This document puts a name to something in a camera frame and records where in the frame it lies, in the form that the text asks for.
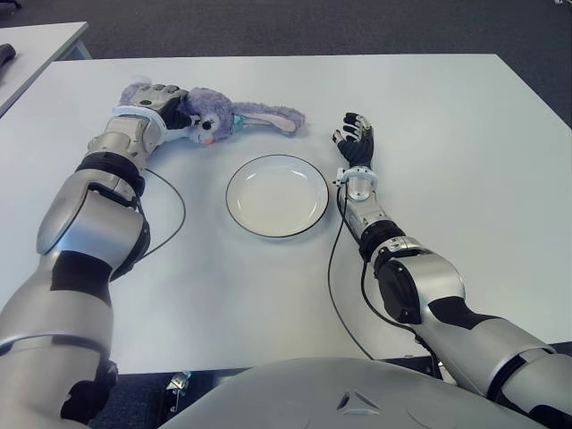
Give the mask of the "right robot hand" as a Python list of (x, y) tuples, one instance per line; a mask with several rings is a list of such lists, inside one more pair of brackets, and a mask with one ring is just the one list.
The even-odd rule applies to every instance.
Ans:
[(371, 168), (374, 128), (365, 116), (345, 113), (342, 129), (333, 133), (332, 141), (350, 167)]

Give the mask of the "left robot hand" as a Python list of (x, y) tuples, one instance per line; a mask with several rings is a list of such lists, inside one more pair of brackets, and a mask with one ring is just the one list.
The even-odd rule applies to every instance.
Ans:
[(200, 119), (185, 111), (187, 95), (187, 90), (176, 85), (135, 83), (122, 92), (119, 104), (153, 111), (162, 118), (167, 130), (182, 130)]

